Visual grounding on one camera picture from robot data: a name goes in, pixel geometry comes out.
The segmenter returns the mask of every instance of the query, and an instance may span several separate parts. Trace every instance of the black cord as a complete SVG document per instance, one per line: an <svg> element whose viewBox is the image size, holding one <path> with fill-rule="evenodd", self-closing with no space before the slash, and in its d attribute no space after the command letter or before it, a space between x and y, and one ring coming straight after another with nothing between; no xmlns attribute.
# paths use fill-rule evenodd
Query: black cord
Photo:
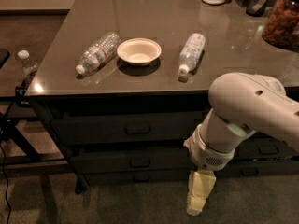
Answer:
<svg viewBox="0 0 299 224"><path fill-rule="evenodd" d="M3 173L4 178L7 180L6 201L7 201L7 207L8 207L8 216L7 216L7 224L8 224L9 223L10 214L11 214L11 206L9 204L8 197L7 197L9 180L7 178L7 174L6 174L6 171L5 171L5 168L4 168L4 165L6 163L7 155L6 155L6 152L2 148L2 140L1 139L0 139L0 148L1 148L2 152L3 152L2 173Z"/></svg>

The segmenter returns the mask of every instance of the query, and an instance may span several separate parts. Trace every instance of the drawer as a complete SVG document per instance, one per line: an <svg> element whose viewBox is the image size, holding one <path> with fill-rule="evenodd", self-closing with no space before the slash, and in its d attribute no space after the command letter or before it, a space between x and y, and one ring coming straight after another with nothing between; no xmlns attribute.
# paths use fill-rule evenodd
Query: drawer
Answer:
<svg viewBox="0 0 299 224"><path fill-rule="evenodd" d="M186 139L202 112L66 117L50 124L63 145Z"/></svg>
<svg viewBox="0 0 299 224"><path fill-rule="evenodd" d="M241 161L232 162L216 172L216 177L237 177L253 175L298 175L299 161Z"/></svg>
<svg viewBox="0 0 299 224"><path fill-rule="evenodd" d="M192 168L186 147L147 147L125 151L81 151L70 160L77 173Z"/></svg>
<svg viewBox="0 0 299 224"><path fill-rule="evenodd" d="M89 185L188 180L190 169L168 169L85 175Z"/></svg>
<svg viewBox="0 0 299 224"><path fill-rule="evenodd" d="M252 138L243 142L237 149L237 159L284 159L299 156L299 153L278 140L265 138Z"/></svg>

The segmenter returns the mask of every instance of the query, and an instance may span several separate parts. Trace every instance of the drawer handle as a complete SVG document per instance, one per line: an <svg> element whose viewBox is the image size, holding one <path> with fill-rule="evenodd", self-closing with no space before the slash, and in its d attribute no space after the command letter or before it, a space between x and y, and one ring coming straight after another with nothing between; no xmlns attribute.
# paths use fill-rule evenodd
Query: drawer handle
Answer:
<svg viewBox="0 0 299 224"><path fill-rule="evenodd" d="M130 160L130 167L131 168L150 168L150 159L145 158L145 159L133 159Z"/></svg>
<svg viewBox="0 0 299 224"><path fill-rule="evenodd" d="M149 134L151 131L150 126L131 126L131 127L125 127L124 132L127 135L137 135L137 134Z"/></svg>
<svg viewBox="0 0 299 224"><path fill-rule="evenodd" d="M259 147L259 152L263 155L273 155L278 154L278 148L275 146L261 146Z"/></svg>

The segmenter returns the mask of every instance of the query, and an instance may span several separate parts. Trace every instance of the bottle cap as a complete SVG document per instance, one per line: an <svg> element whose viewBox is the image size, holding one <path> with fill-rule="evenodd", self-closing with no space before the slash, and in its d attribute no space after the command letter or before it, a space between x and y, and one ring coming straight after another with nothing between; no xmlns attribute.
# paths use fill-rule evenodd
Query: bottle cap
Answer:
<svg viewBox="0 0 299 224"><path fill-rule="evenodd" d="M76 70L77 70L77 72L79 73L79 74L84 74L85 73L85 69L84 69L84 67L83 67L83 65L82 64L79 64L79 65L77 65L76 66Z"/></svg>
<svg viewBox="0 0 299 224"><path fill-rule="evenodd" d="M27 59L29 57L29 52L27 50L21 50L18 53L20 59Z"/></svg>
<svg viewBox="0 0 299 224"><path fill-rule="evenodd" d="M190 69L189 69L188 65L186 65L186 64L182 64L182 65L179 66L178 74L179 74L180 76L187 76L189 70L190 70Z"/></svg>

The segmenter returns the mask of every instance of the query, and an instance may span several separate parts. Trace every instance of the gray table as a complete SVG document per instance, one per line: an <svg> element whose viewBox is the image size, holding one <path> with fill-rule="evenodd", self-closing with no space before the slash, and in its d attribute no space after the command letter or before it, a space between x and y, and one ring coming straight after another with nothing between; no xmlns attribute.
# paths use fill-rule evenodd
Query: gray table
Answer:
<svg viewBox="0 0 299 224"><path fill-rule="evenodd" d="M103 178L103 173L136 172L135 167L118 164L99 168L116 163L116 157L119 163L131 163L135 160L130 159L137 156L138 165L150 172L143 173L146 176L155 176L153 172L162 169L186 172L190 165L185 150L172 156L173 160L180 156L180 161L165 165L157 158L156 149L143 156L114 150L116 153L105 152L104 157L103 150L95 149L131 148L129 144L139 147L146 142L166 148L161 143L170 141L176 150L176 142L182 144L204 117L211 82L225 73L268 75L281 80L288 89L296 89L299 55L294 50L272 47L262 39L266 19L246 15L234 0L221 6L201 0L76 0L27 95L78 178L87 185L111 178ZM93 76L79 78L75 66L80 55L106 31L118 32L123 41L150 38L161 45L163 53L158 61L141 68L128 66L116 57ZM178 56L193 32L206 37L205 52L188 82L178 82ZM148 166L145 157L158 162L155 168Z"/></svg>

